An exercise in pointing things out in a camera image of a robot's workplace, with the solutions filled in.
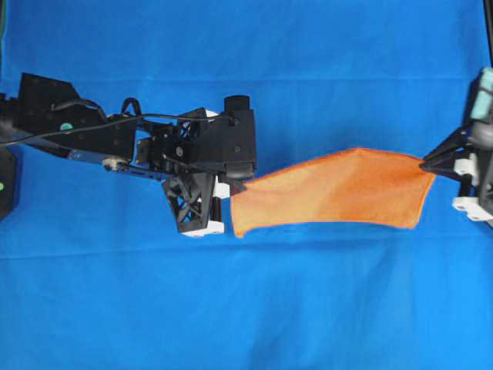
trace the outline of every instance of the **blue fabric background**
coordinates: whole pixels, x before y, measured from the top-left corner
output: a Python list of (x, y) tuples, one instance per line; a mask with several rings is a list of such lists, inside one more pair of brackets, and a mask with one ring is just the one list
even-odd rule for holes
[[(10, 96), (21, 72), (107, 112), (248, 94), (258, 175), (354, 146), (423, 156), (489, 63), (477, 0), (11, 0), (3, 49)], [(0, 224), (1, 369), (493, 367), (493, 230), (452, 209), (452, 181), (415, 230), (192, 240), (157, 183), (22, 152)]]

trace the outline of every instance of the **black cable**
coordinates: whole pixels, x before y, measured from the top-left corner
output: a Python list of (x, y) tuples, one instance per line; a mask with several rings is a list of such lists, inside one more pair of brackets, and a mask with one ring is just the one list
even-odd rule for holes
[(92, 100), (87, 99), (73, 99), (64, 103), (52, 104), (52, 111), (57, 112), (59, 110), (70, 108), (71, 106), (91, 106), (92, 108), (96, 108), (102, 120), (106, 121), (106, 113), (101, 106), (98, 103), (94, 103)]
[(115, 125), (118, 125), (120, 123), (128, 123), (128, 122), (132, 122), (132, 121), (137, 121), (138, 119), (141, 119), (141, 118), (142, 118), (142, 116), (132, 116), (132, 117), (126, 117), (126, 118), (122, 118), (122, 119), (116, 119), (112, 122), (103, 123), (102, 125), (81, 127), (78, 129), (66, 129), (64, 131), (54, 131), (54, 132), (50, 132), (50, 133), (40, 133), (39, 135), (31, 135), (31, 136), (23, 137), (21, 139), (4, 141), (3, 143), (0, 143), (0, 147), (27, 143), (28, 141), (33, 141), (36, 139), (42, 139), (44, 137), (58, 136), (58, 135), (69, 135), (70, 133), (81, 133), (83, 131), (105, 129), (106, 127), (115, 126)]
[[(78, 105), (79, 101), (74, 103), (74, 101), (72, 100), (71, 102), (67, 102), (67, 103), (63, 103), (63, 104), (66, 105), (68, 103), (71, 104), (70, 106), (74, 106), (74, 105)], [(64, 109), (64, 108), (59, 108), (60, 106), (61, 105), (56, 106), (56, 110)], [(213, 117), (207, 117), (207, 118), (189, 118), (189, 117), (183, 117), (183, 116), (173, 116), (170, 114), (145, 113), (145, 114), (141, 114), (138, 116), (131, 116), (131, 117), (126, 117), (126, 118), (122, 118), (122, 119), (116, 119), (114, 121), (106, 122), (106, 123), (103, 123), (101, 125), (81, 127), (78, 129), (66, 129), (64, 131), (53, 131), (50, 133), (40, 133), (39, 135), (31, 135), (31, 136), (23, 137), (21, 139), (5, 141), (3, 143), (0, 143), (0, 147), (27, 143), (28, 141), (33, 141), (36, 139), (42, 139), (42, 138), (50, 137), (50, 136), (69, 135), (70, 133), (81, 133), (83, 131), (105, 129), (107, 127), (115, 126), (115, 125), (118, 125), (120, 123), (128, 123), (128, 122), (132, 122), (132, 121), (137, 121), (137, 120), (145, 118), (145, 117), (155, 117), (155, 118), (164, 118), (164, 119), (180, 119), (180, 120), (186, 119), (187, 121), (210, 121), (212, 119), (222, 119), (222, 118), (229, 119), (230, 118), (229, 116), (213, 116)]]
[(153, 118), (164, 118), (164, 119), (177, 119), (180, 121), (190, 121), (190, 122), (204, 122), (211, 121), (215, 119), (228, 119), (233, 120), (233, 117), (230, 116), (212, 116), (207, 118), (199, 118), (199, 117), (187, 117), (187, 116), (172, 116), (170, 114), (159, 114), (159, 113), (144, 113), (142, 117), (153, 117)]

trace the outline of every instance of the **metal frame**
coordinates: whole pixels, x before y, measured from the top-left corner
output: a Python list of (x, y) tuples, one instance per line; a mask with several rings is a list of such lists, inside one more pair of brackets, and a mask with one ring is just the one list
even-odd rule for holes
[[(24, 73), (18, 98), (0, 94), (0, 138), (5, 142), (59, 131), (28, 145), (66, 160), (97, 163), (109, 172), (165, 180), (163, 189), (180, 233), (197, 234), (192, 232), (206, 229), (209, 220), (220, 222), (220, 198), (213, 197), (217, 180), (234, 193), (257, 168), (248, 96), (225, 98), (219, 118), (199, 108), (179, 116), (177, 124), (140, 118), (140, 104), (134, 98), (125, 100), (120, 113), (104, 118), (88, 106), (54, 108), (74, 99), (80, 97), (69, 82)], [(64, 127), (87, 128), (127, 117), (136, 119), (83, 133), (63, 132)], [(136, 143), (137, 130), (149, 136)], [(0, 173), (10, 169), (0, 162)], [(12, 210), (9, 204), (2, 209), (4, 215)]]

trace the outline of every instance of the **white plastic bracket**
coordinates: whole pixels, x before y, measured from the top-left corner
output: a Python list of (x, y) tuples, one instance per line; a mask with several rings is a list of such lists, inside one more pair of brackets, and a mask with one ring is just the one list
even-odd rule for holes
[(469, 159), (456, 160), (454, 163), (454, 172), (459, 175), (471, 175), (472, 185), (476, 187), (479, 185), (479, 170), (478, 170), (478, 158), (476, 154), (471, 153)]
[(457, 197), (452, 203), (456, 210), (468, 213), (468, 218), (473, 221), (493, 220), (493, 215), (479, 205), (477, 197)]

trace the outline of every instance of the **orange towel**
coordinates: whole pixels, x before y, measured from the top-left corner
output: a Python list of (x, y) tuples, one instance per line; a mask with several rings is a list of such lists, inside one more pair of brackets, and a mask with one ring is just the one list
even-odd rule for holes
[(416, 226), (434, 174), (421, 160), (352, 149), (288, 167), (246, 184), (231, 198), (235, 235), (306, 222)]

